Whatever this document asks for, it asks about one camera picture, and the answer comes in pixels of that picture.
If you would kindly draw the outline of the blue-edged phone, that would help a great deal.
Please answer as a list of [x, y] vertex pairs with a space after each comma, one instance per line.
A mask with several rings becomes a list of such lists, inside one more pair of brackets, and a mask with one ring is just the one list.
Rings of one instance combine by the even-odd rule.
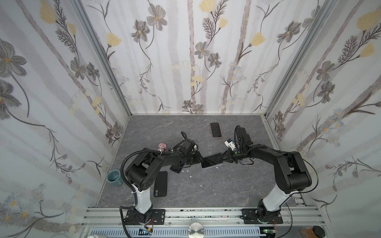
[[172, 165], [171, 167], [170, 167], [170, 170], [171, 171], [173, 171], [173, 172], [175, 172], [175, 173], [180, 173], [181, 172], [181, 170], [182, 170], [182, 167], [183, 167], [183, 164], [180, 164], [180, 165]]

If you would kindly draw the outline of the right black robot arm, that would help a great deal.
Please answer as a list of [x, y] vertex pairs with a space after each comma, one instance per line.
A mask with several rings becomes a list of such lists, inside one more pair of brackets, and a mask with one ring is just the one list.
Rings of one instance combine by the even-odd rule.
[[255, 219], [262, 224], [283, 223], [281, 207], [297, 193], [313, 183], [311, 175], [301, 154], [297, 151], [285, 152], [262, 144], [254, 144], [241, 126], [236, 126], [234, 139], [225, 143], [228, 150], [221, 160], [227, 163], [241, 163], [243, 159], [259, 159], [273, 166], [276, 185], [261, 199], [253, 215], [243, 214], [245, 220]]

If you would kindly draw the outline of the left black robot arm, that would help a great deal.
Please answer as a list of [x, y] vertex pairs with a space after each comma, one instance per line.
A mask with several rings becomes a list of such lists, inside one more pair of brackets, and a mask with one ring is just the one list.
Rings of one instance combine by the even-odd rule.
[[122, 226], [125, 235], [130, 238], [128, 223], [141, 225], [154, 223], [153, 205], [150, 199], [150, 188], [158, 181], [163, 167], [170, 167], [175, 173], [202, 162], [198, 145], [194, 140], [181, 132], [182, 141], [171, 149], [153, 150], [144, 148], [127, 156], [121, 164], [120, 174], [123, 182], [132, 190], [133, 206], [120, 206]]

